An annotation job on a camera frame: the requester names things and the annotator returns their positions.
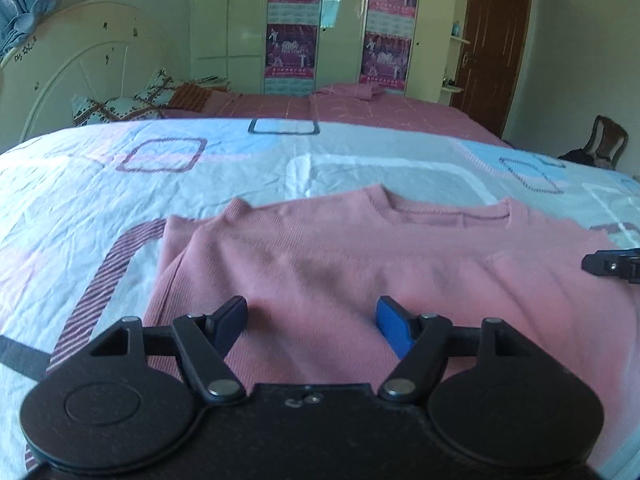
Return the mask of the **pink knit sweater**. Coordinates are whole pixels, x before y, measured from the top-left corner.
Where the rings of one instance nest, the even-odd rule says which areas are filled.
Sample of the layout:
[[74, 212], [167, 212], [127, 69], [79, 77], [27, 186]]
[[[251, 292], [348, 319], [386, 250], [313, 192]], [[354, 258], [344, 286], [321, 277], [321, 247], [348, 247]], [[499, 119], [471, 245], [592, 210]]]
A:
[[639, 431], [639, 291], [582, 270], [611, 247], [516, 200], [480, 208], [412, 202], [370, 188], [267, 206], [232, 200], [217, 217], [167, 220], [146, 325], [250, 307], [228, 362], [258, 382], [378, 385], [395, 356], [378, 298], [477, 326], [510, 323], [590, 385], [605, 422], [601, 466]]

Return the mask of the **dark clothes on chair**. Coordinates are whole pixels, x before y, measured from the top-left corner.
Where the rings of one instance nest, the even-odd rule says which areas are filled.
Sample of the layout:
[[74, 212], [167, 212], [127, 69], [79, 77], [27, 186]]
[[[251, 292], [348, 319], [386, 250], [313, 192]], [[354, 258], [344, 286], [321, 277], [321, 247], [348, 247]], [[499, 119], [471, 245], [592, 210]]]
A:
[[607, 157], [600, 157], [597, 154], [591, 154], [578, 148], [571, 150], [559, 157], [563, 162], [574, 162], [574, 164], [584, 165], [588, 167], [596, 167], [601, 169], [612, 169], [612, 160]]

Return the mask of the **dark wooden chair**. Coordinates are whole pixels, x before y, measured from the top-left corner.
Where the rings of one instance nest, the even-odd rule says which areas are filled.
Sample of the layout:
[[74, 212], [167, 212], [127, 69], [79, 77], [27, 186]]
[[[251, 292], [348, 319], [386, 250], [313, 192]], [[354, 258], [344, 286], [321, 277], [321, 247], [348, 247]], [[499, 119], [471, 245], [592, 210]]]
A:
[[614, 170], [628, 144], [628, 132], [613, 119], [598, 115], [584, 147], [597, 167]]

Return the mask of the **teal patterned bed quilt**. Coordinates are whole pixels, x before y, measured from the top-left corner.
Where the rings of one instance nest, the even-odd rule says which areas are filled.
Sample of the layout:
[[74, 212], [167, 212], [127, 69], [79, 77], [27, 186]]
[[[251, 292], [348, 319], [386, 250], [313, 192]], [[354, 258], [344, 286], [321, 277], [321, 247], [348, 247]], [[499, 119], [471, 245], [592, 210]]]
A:
[[[26, 394], [115, 322], [143, 321], [169, 218], [375, 185], [452, 208], [516, 200], [605, 232], [611, 247], [600, 250], [639, 244], [635, 180], [507, 145], [275, 119], [114, 122], [40, 136], [1, 157], [2, 477], [35, 465], [18, 419]], [[639, 431], [605, 464], [590, 463], [604, 478], [637, 478]]]

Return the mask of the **patterned white pillow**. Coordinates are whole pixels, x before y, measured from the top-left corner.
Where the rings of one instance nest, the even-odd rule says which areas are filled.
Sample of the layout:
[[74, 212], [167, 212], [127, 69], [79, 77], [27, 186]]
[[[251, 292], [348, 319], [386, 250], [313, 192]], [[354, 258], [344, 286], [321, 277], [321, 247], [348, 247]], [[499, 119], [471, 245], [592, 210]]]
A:
[[183, 81], [168, 75], [161, 68], [148, 84], [134, 96], [111, 98], [104, 102], [88, 96], [72, 99], [73, 121], [77, 127], [108, 122], [138, 122], [165, 117], [164, 111]]

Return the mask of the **orange striped cushion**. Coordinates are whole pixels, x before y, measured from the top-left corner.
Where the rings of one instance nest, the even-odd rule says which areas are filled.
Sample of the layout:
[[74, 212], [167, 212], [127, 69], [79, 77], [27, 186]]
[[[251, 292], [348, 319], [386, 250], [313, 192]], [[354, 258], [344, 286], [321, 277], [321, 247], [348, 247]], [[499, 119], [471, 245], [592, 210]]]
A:
[[167, 107], [171, 110], [199, 113], [205, 107], [212, 93], [213, 91], [209, 88], [185, 82], [176, 89]]

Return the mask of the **pink checked bed sheet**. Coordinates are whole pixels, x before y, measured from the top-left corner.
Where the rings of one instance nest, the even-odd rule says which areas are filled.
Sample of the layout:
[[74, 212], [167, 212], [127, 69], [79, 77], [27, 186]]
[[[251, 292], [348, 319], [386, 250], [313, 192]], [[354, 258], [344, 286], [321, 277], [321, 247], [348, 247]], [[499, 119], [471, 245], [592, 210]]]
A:
[[330, 84], [310, 96], [267, 96], [212, 90], [199, 113], [167, 118], [277, 118], [439, 134], [504, 148], [506, 142], [456, 108], [386, 93], [377, 84]]

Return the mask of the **brown wooden door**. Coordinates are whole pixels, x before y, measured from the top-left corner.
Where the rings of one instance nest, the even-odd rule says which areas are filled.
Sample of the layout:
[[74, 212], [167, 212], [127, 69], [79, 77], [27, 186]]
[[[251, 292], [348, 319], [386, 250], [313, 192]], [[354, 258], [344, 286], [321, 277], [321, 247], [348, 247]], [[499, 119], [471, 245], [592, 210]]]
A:
[[473, 0], [466, 6], [451, 105], [503, 135], [526, 43], [532, 0]]

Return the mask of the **white arched headboard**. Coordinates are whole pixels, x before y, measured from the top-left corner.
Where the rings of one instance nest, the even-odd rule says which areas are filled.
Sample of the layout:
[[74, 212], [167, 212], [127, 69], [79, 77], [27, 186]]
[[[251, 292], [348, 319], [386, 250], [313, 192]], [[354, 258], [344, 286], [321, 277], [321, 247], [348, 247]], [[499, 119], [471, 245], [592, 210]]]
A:
[[1, 63], [2, 151], [73, 127], [74, 96], [132, 96], [168, 65], [168, 36], [134, 6], [96, 0], [50, 15]]

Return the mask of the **cream wardrobe with posters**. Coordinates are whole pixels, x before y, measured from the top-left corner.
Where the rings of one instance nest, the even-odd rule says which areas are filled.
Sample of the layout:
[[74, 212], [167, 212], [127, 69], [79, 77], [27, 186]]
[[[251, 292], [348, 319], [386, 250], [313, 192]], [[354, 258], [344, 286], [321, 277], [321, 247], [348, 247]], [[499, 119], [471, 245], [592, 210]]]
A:
[[[418, 0], [405, 96], [442, 100], [457, 0]], [[320, 0], [314, 88], [360, 76], [369, 0]], [[265, 92], [268, 0], [191, 0], [191, 73], [242, 93]]]

